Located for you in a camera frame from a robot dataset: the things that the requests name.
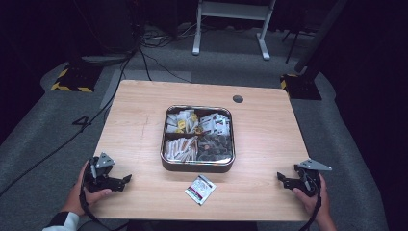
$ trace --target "silver bracket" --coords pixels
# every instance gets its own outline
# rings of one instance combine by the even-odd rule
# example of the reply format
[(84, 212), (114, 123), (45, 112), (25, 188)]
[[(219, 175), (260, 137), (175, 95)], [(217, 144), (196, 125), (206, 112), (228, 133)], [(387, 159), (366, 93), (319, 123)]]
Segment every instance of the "silver bracket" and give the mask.
[(310, 170), (332, 170), (332, 167), (325, 166), (324, 164), (314, 161), (312, 159), (301, 162), (300, 164), (298, 164), (298, 166)]
[(98, 159), (98, 162), (96, 163), (96, 168), (102, 168), (102, 167), (109, 167), (115, 164), (115, 161), (109, 157), (105, 152), (101, 153), (101, 156)]

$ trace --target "human hand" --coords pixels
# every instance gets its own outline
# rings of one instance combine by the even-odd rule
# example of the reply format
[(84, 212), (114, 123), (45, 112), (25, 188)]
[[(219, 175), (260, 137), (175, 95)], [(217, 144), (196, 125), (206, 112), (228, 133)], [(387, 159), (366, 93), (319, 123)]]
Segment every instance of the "human hand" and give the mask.
[[(336, 230), (336, 226), (334, 225), (334, 222), (330, 216), (330, 202), (329, 196), (327, 194), (326, 181), (320, 173), (319, 176), (321, 183), (321, 207), (319, 208), (318, 214), (316, 215), (316, 222), (318, 223), (320, 231)], [(311, 216), (313, 214), (313, 211), (315, 210), (318, 196), (314, 195), (312, 197), (309, 197), (302, 190), (297, 188), (294, 188), (292, 192), (296, 195), (297, 199), (299, 199), (303, 203), (306, 212)]]
[[(78, 180), (75, 183), (75, 185), (72, 187), (71, 191), (69, 192), (68, 198), (66, 199), (66, 203), (62, 207), (61, 212), (72, 212), (78, 216), (82, 216), (85, 214), (84, 210), (81, 207), (79, 195), (81, 193), (82, 178), (85, 172), (85, 168), (87, 167), (87, 164), (88, 162), (86, 162), (84, 166), (82, 167), (81, 172), (79, 173), (79, 176), (78, 176)], [(85, 196), (87, 198), (87, 203), (89, 204), (90, 207), (93, 204), (95, 204), (98, 200), (112, 193), (112, 190), (110, 189), (101, 190), (101, 191), (94, 192), (94, 193), (90, 193), (87, 190), (87, 188), (84, 188), (84, 190), (85, 190)]]

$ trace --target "gray carpet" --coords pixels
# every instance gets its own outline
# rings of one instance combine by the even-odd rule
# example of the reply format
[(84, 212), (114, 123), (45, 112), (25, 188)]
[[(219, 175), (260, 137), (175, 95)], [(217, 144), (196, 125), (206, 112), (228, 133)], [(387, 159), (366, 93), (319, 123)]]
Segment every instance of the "gray carpet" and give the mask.
[[(305, 48), (296, 47), (290, 62), (285, 64), (292, 38), (282, 43), (285, 34), (268, 32), (266, 44), (271, 59), (266, 62), (255, 40), (255, 33), (259, 31), (236, 33), (228, 29), (204, 33), (199, 56), (191, 54), (193, 37), (162, 48), (143, 48), (143, 51), (174, 75), (192, 83), (280, 88), (280, 75), (294, 73), (296, 60)], [(307, 44), (308, 39), (299, 38), (299, 43)], [(154, 60), (146, 57), (146, 61), (153, 80), (159, 74), (160, 81), (181, 81), (164, 74), (166, 71)], [(51, 90), (64, 65), (56, 66), (43, 76), (41, 85), (45, 95), (1, 145), (1, 190), (78, 132), (80, 127), (71, 123), (82, 116), (96, 115), (109, 97), (107, 95), (112, 95), (119, 64), (104, 68), (93, 93)], [(138, 53), (126, 66), (125, 78), (141, 77), (143, 72), (143, 59)], [(310, 157), (334, 169), (323, 173), (328, 183), (333, 219), (339, 230), (388, 230), (380, 193), (339, 115), (334, 102), (335, 92), (322, 74), (316, 83), (323, 98), (321, 101), (291, 102)], [(103, 126), (104, 114), (0, 198), (1, 230), (40, 230), (49, 222), (64, 204), (80, 167), (93, 154)], [(125, 220), (103, 221), (114, 228)], [(258, 228), (260, 231), (298, 230), (302, 224), (259, 222)]]

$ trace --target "table top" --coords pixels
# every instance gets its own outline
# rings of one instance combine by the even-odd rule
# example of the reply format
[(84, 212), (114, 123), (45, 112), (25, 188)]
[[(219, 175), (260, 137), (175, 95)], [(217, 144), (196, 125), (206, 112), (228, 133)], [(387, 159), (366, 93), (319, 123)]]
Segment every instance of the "table top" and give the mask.
[[(243, 98), (233, 101), (234, 95)], [(236, 160), (225, 173), (202, 173), (217, 186), (196, 204), (185, 189), (200, 174), (166, 170), (161, 145), (172, 105), (231, 112)], [(276, 172), (298, 178), (293, 164), (308, 159), (288, 95), (280, 89), (124, 80), (95, 150), (116, 164), (111, 177), (133, 174), (123, 192), (99, 201), (99, 218), (190, 220), (307, 220), (303, 205)]]

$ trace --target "white stand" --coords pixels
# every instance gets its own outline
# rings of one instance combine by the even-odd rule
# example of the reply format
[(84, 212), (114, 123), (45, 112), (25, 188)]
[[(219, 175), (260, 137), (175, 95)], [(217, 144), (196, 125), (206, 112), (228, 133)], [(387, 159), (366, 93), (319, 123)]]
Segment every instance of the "white stand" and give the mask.
[(199, 0), (197, 9), (197, 30), (194, 37), (194, 45), (192, 47), (193, 55), (198, 55), (200, 53), (201, 16), (206, 15), (264, 21), (262, 33), (257, 33), (256, 39), (258, 40), (264, 60), (269, 60), (270, 55), (267, 46), (265, 45), (264, 37), (267, 33), (275, 1), (276, 0), (271, 0), (269, 6), (252, 6), (244, 4), (206, 2)]

